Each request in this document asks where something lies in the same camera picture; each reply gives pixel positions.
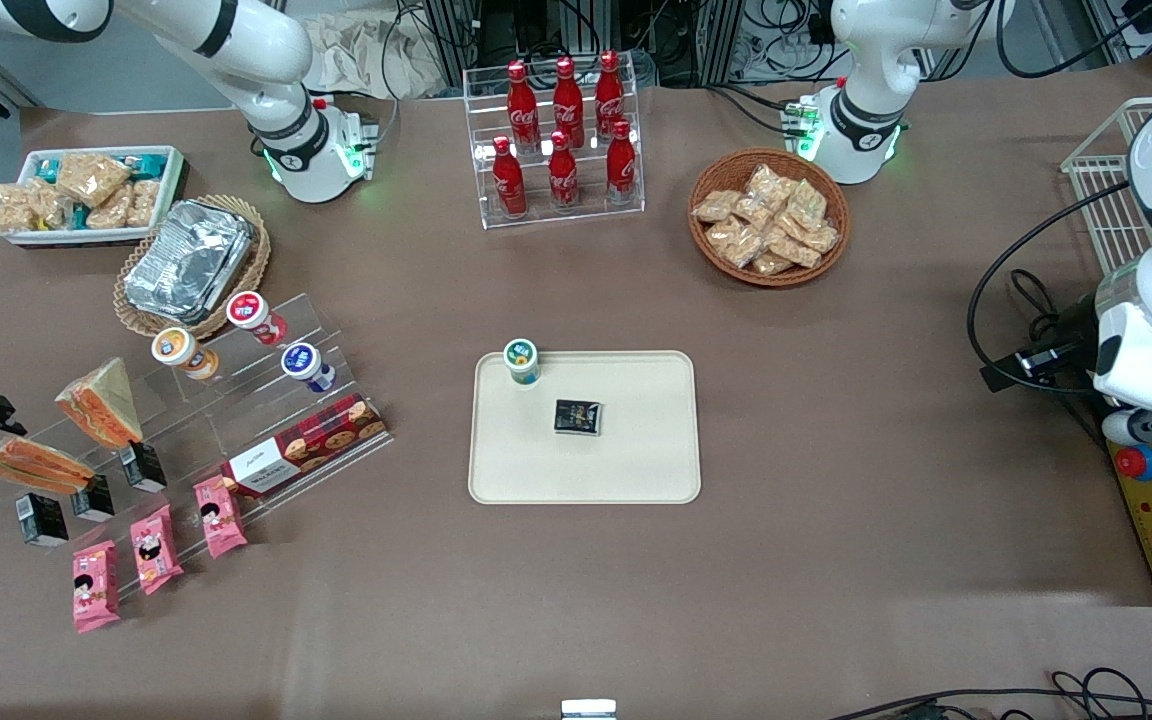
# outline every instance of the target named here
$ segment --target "sandwich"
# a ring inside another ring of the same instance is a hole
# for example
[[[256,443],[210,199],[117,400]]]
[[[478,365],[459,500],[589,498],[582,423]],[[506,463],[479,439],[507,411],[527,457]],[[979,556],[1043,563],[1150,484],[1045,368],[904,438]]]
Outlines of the sandwich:
[[[107,359],[91,373],[69,382],[56,396],[56,406],[88,437],[111,450],[122,450],[145,439],[122,357]]]
[[[6,438],[0,442],[0,478],[32,488],[73,495],[85,488],[96,470],[73,456],[32,439]]]

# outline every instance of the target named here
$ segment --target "foil container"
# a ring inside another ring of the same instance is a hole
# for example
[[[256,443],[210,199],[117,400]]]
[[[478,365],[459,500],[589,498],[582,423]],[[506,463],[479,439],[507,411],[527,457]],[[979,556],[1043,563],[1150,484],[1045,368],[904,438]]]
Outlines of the foil container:
[[[202,323],[228,297],[255,236],[242,215],[204,202],[177,202],[127,274],[128,302],[184,325]]]

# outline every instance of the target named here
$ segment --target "red button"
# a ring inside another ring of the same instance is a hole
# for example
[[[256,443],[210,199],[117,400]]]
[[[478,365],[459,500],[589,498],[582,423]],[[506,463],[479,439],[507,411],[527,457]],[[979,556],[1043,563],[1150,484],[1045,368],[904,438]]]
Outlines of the red button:
[[[1143,452],[1134,447],[1124,447],[1114,454],[1114,465],[1119,471],[1129,478],[1139,478],[1149,470],[1149,462],[1144,458]]]

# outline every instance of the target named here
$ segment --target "red emergency stop button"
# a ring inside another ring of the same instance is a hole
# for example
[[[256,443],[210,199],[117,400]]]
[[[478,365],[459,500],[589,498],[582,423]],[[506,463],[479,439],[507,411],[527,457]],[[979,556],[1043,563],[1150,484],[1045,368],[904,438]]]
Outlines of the red emergency stop button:
[[[1126,477],[1147,483],[1152,480],[1152,450],[1144,445],[1124,447],[1115,452],[1114,467]]]

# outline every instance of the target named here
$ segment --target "clear acrylic shelf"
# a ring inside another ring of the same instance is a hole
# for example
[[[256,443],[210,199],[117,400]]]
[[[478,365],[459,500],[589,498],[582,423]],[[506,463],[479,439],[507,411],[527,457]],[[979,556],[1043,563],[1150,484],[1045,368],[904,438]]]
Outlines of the clear acrylic shelf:
[[[503,135],[513,141],[509,113],[506,108],[506,92],[509,79],[506,68],[473,68],[465,70],[465,119],[470,128],[470,159],[473,162],[473,179],[479,192],[479,211],[484,229],[507,227],[507,225],[544,223],[550,220],[590,218],[641,213],[646,206],[643,172],[643,128],[641,128],[639,92],[630,54],[621,55],[621,88],[623,89],[623,113],[630,120],[630,142],[635,151],[635,197],[627,205],[614,205],[607,196],[607,146],[598,141],[594,131],[594,85],[598,83],[598,58],[576,58],[576,82],[584,99],[585,146],[573,150],[576,174],[579,180],[579,205],[558,213],[550,205],[548,159],[553,152],[550,132],[554,131],[554,91],[558,83],[554,60],[536,61],[526,65],[526,77],[536,93],[536,109],[540,118],[541,152],[538,156],[518,156],[522,165],[522,184],[526,191],[526,214],[509,219],[495,192],[492,177],[492,160],[495,150],[492,138]]]
[[[169,503],[175,550],[183,564],[206,548],[194,497],[196,483],[219,473],[227,458],[280,430],[294,427],[298,420],[342,397],[357,393],[376,407],[340,350],[338,327],[314,309],[306,295],[275,306],[275,311],[283,316],[288,325],[288,338],[279,347],[262,344],[251,333],[238,329],[230,329],[205,343],[220,356],[220,377],[214,381],[192,381],[168,366],[160,366],[132,381],[132,397],[145,442],[159,455],[168,478],[168,487],[164,491],[147,493],[131,487],[115,452],[96,445],[71,420],[60,420],[30,435],[38,442],[69,452],[97,473],[105,475],[116,510],[113,520],[91,523],[73,515],[69,497],[56,497],[65,510],[65,526],[69,529],[70,539],[63,546],[46,552],[63,556],[68,568],[73,552],[98,541],[114,541],[118,544],[119,593],[123,598],[136,594],[141,584],[128,541],[128,529],[134,521],[145,518],[164,503]],[[335,369],[338,377],[328,392],[313,393],[304,382],[294,381],[283,373],[280,366],[283,348],[298,341],[314,343],[326,363]],[[376,410],[382,418],[382,409],[378,407]],[[385,430],[357,442],[270,495],[251,498],[234,493],[242,511],[243,528],[389,445],[392,439]],[[1,483],[1,486],[5,487],[1,502],[9,503],[23,495],[22,488],[14,484]]]

